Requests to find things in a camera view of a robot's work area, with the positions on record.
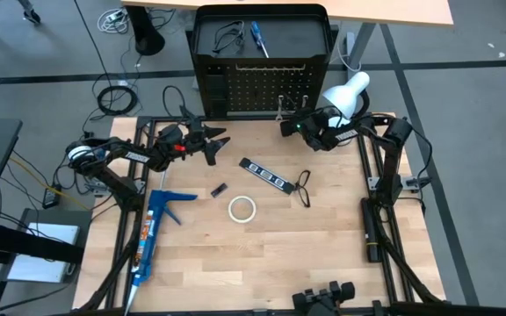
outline wooden tabletop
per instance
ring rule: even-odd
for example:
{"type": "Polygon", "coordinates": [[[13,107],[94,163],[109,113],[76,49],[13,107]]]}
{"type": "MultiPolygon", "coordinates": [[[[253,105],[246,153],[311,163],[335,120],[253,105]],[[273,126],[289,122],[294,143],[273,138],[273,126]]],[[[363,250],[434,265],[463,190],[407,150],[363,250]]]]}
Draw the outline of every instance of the wooden tabletop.
{"type": "MultiPolygon", "coordinates": [[[[132,139],[135,124],[135,118],[116,118],[111,136],[132,139]]],[[[274,121],[207,124],[226,127],[222,136],[232,140],[217,154],[216,166],[207,166],[202,154],[169,166],[163,189],[199,197],[169,204],[183,225],[163,217],[152,277],[139,289],[132,311],[290,309],[294,293],[308,288],[318,291],[334,280],[355,284],[356,297],[343,303],[345,307],[370,306],[374,299],[387,305],[381,264],[369,263],[365,256],[359,201],[367,192],[356,141],[331,152],[314,152],[299,135],[280,136],[274,121]],[[302,170],[311,170],[307,190],[312,207],[304,208],[297,192],[287,196],[243,170],[238,166],[243,157],[291,182],[302,170]],[[213,198],[210,192],[221,183],[228,189],[213,198]],[[228,203],[238,195],[247,195],[257,204],[257,215],[248,224],[237,224],[228,216],[228,203]]],[[[370,147],[368,153],[373,162],[370,147]]],[[[125,175],[128,161],[117,159],[110,167],[125,175]]],[[[400,174],[410,174],[405,153],[400,174]]],[[[149,190],[156,189],[161,174],[150,172],[148,180],[149,190]]],[[[418,202],[399,200],[395,213],[409,265],[442,298],[418,202]]],[[[91,224],[74,307],[89,299],[111,267],[118,224],[118,208],[91,224]]],[[[398,272],[392,265],[402,298],[398,272]]],[[[119,277],[117,303],[124,279],[124,275],[119,277]]]]}
{"type": "Polygon", "coordinates": [[[122,0],[122,5],[196,10],[208,4],[321,4],[329,18],[411,25],[453,25],[448,0],[122,0]]]}

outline black pegboard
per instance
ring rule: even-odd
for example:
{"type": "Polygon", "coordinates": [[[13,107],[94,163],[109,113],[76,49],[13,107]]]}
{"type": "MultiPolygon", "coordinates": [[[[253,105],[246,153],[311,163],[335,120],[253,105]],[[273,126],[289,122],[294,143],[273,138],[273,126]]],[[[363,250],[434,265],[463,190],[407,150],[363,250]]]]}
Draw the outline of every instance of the black pegboard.
{"type": "Polygon", "coordinates": [[[226,117],[229,111],[276,111],[278,96],[283,96],[286,111],[295,111],[303,104],[314,108],[334,42],[327,13],[318,4],[200,7],[194,29],[187,36],[191,36],[200,95],[210,118],[226,117]],[[246,21],[244,49],[239,54],[216,57],[213,43],[208,44],[218,27],[212,24],[237,19],[246,21]],[[252,20],[261,25],[271,58],[264,58],[255,46],[249,30],[252,20]]]}

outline floor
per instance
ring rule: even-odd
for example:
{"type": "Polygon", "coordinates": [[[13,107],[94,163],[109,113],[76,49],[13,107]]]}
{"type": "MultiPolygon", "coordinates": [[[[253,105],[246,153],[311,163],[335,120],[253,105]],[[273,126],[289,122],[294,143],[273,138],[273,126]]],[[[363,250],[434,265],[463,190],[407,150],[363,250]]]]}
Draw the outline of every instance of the floor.
{"type": "MultiPolygon", "coordinates": [[[[0,1],[0,118],[23,120],[16,150],[51,178],[65,147],[79,138],[83,121],[95,108],[91,75],[101,74],[102,69],[73,2],[33,0],[33,4],[43,20],[37,27],[22,19],[18,2],[0,1]],[[72,75],[71,81],[57,82],[63,78],[60,75],[72,75]],[[20,77],[27,79],[10,80],[20,77]]],[[[438,177],[432,188],[424,191],[426,221],[447,298],[464,304],[473,301],[473,290],[481,305],[506,306],[506,0],[451,0],[450,4],[453,28],[377,26],[362,62],[363,67],[372,69],[368,72],[371,110],[409,116],[414,125],[423,126],[434,145],[433,171],[438,177]],[[384,70],[372,67],[392,62],[394,65],[384,70]],[[455,233],[447,237],[443,223],[449,219],[455,233]],[[449,247],[455,241],[461,245],[462,256],[449,247]],[[471,283],[466,281],[463,261],[471,283]]],[[[131,34],[104,34],[95,27],[97,17],[112,8],[111,2],[83,1],[80,6],[108,71],[122,72],[119,59],[129,48],[131,34]]],[[[141,109],[134,112],[139,111],[138,115],[166,114],[159,91],[167,84],[181,88],[187,106],[202,114],[199,95],[191,88],[192,77],[184,76],[188,71],[178,72],[192,70],[183,32],[189,20],[189,12],[177,14],[162,29],[167,46],[161,53],[141,59],[137,68],[154,71],[156,77],[137,82],[141,109]],[[174,71],[171,74],[178,76],[165,77],[162,71],[174,71]]],[[[343,22],[340,38],[359,27],[360,23],[343,22]]],[[[135,72],[137,59],[133,49],[125,56],[128,72],[135,72]]],[[[344,79],[343,72],[329,71],[324,89],[344,79]]],[[[104,86],[101,81],[96,90],[104,86]]],[[[169,106],[175,107],[177,102],[176,95],[168,96],[169,106]]],[[[106,137],[111,122],[104,118],[88,123],[87,128],[106,137]]],[[[426,147],[412,138],[407,150],[416,173],[423,167],[426,147]]],[[[38,184],[16,166],[11,167],[28,191],[41,197],[43,190],[38,184]]],[[[4,177],[12,180],[8,170],[4,177]]],[[[71,179],[72,174],[63,170],[61,180],[67,183],[71,179]]],[[[1,182],[1,189],[4,212],[18,217],[30,207],[25,195],[7,183],[1,182]]],[[[69,193],[86,205],[93,203],[92,197],[81,197],[75,190],[69,193]]],[[[78,209],[68,201],[60,207],[78,209]]],[[[2,305],[59,287],[11,284],[2,305]]],[[[70,286],[7,313],[67,312],[74,289],[70,286]]]]}

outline screwdriver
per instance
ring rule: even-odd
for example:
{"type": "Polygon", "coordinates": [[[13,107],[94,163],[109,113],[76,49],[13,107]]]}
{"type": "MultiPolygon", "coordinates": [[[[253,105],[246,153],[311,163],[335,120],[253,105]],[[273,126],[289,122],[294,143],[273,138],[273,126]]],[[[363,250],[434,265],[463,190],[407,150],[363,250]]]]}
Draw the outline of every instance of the screwdriver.
{"type": "Polygon", "coordinates": [[[251,22],[251,34],[257,43],[257,47],[263,49],[264,57],[269,58],[267,49],[264,47],[264,39],[261,35],[261,29],[259,28],[259,24],[256,21],[251,22]]]}

